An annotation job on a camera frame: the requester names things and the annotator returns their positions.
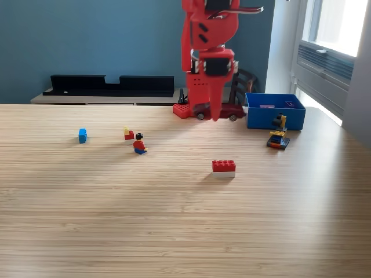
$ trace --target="yellow lego piece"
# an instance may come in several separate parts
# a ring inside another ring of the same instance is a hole
[[[270,132],[270,136],[282,136],[282,137],[285,137],[286,136],[286,132],[284,131],[271,131]]]
[[[284,129],[285,128],[285,126],[286,126],[286,119],[287,119],[287,117],[286,116],[281,116],[281,121],[282,121],[282,123],[281,123],[281,129]]]

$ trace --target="black shelf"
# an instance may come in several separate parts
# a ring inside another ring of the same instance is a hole
[[[105,75],[52,75],[53,89],[44,96],[173,97],[173,76],[120,76],[119,84]]]

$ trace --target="red lego brick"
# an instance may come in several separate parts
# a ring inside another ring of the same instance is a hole
[[[134,139],[134,132],[133,130],[129,131],[129,135],[125,135],[125,140],[132,140]]]
[[[236,172],[236,164],[233,160],[214,160],[213,172]]]
[[[181,119],[187,119],[191,116],[191,108],[189,104],[173,105],[173,113]]]

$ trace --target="chair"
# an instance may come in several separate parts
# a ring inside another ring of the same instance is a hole
[[[239,69],[233,76],[230,99],[228,103],[245,103],[245,93],[254,93],[257,90],[257,77],[244,69]]]

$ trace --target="blue wall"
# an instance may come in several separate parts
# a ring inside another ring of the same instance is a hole
[[[254,2],[265,12],[240,16],[228,46],[265,83],[274,0],[242,0]],[[53,74],[174,75],[184,86],[183,21],[181,0],[0,0],[0,103],[30,103]]]
[[[233,39],[239,66],[258,77],[261,92],[265,91],[267,79],[274,4],[275,0],[241,0],[241,6],[264,6],[264,12],[240,15]]]

